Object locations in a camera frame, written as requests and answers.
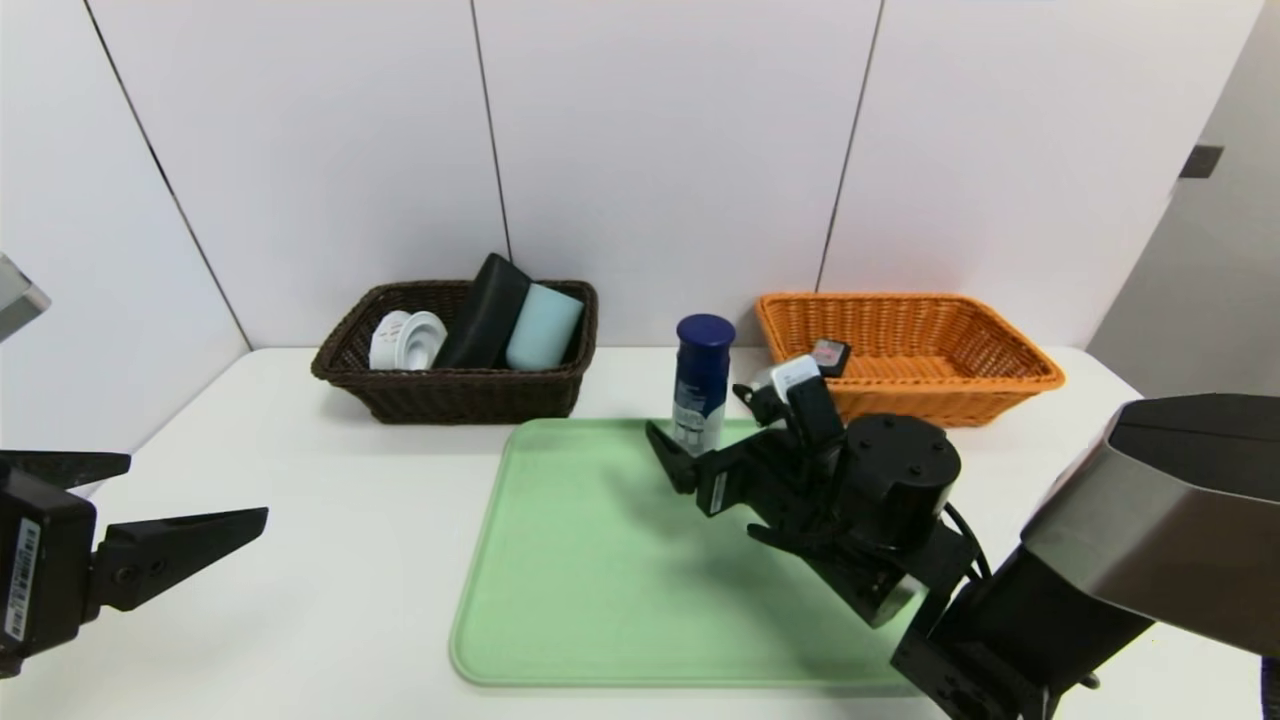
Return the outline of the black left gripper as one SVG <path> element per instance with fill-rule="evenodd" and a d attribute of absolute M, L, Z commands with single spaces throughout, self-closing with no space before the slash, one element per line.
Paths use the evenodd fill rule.
<path fill-rule="evenodd" d="M 91 557 L 93 505 L 72 492 L 131 469 L 128 454 L 3 450 L 1 676 L 65 644 L 101 609 L 136 610 L 256 541 L 268 507 L 113 524 Z"/>

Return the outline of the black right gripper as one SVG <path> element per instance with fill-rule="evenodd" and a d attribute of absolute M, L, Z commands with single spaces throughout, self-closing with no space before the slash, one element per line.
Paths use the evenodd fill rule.
<path fill-rule="evenodd" d="M 645 421 L 645 437 L 675 492 L 696 493 L 705 516 L 746 506 L 758 518 L 748 525 L 750 537 L 795 534 L 812 524 L 809 461 L 792 433 L 762 430 L 696 460 L 653 420 Z"/>

